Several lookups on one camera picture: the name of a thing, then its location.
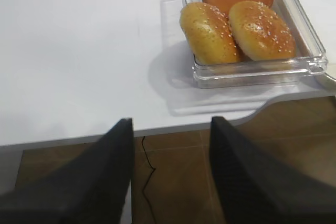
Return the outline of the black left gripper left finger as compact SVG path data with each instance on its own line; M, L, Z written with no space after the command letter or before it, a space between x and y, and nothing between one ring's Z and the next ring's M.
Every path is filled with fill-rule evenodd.
M1 223L120 223L134 170L132 119L71 162L1 196Z

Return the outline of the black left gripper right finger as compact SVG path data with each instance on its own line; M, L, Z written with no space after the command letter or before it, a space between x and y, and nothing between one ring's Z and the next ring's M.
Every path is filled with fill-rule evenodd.
M211 120L211 170L227 223L335 223L335 187L272 157L220 116Z

